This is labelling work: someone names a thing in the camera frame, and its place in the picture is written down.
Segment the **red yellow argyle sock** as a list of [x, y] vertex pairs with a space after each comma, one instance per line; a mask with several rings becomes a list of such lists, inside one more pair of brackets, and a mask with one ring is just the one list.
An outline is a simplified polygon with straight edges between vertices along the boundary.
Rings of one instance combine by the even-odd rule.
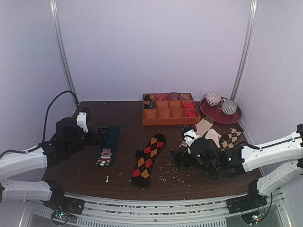
[[165, 136], [162, 133], [157, 133], [143, 149], [136, 151], [136, 163], [131, 176], [132, 185], [141, 188], [150, 186], [152, 169], [156, 162], [156, 157], [162, 152], [165, 145]]

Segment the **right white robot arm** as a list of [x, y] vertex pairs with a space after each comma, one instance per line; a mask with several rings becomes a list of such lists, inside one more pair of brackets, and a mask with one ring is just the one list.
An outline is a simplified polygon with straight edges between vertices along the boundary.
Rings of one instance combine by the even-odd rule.
[[194, 166], [209, 178], [236, 177], [254, 169], [281, 162], [270, 174], [254, 180], [243, 196], [243, 205], [252, 209], [275, 189], [303, 173], [303, 126], [295, 132], [268, 143], [251, 145], [241, 142], [221, 151], [212, 139], [199, 137], [188, 126], [181, 128], [186, 148], [171, 150], [176, 166]]

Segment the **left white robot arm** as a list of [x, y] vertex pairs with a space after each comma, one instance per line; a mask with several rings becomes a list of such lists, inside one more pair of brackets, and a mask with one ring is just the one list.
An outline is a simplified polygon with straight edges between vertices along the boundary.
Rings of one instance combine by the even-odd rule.
[[50, 202], [58, 210], [68, 206], [65, 192], [55, 180], [25, 182], [12, 181], [15, 175], [50, 168], [69, 160], [82, 151], [85, 146], [102, 145], [110, 129], [87, 126], [86, 119], [77, 120], [71, 117], [56, 123], [55, 134], [49, 141], [42, 141], [37, 146], [18, 151], [9, 149], [0, 155], [0, 200], [41, 200]]

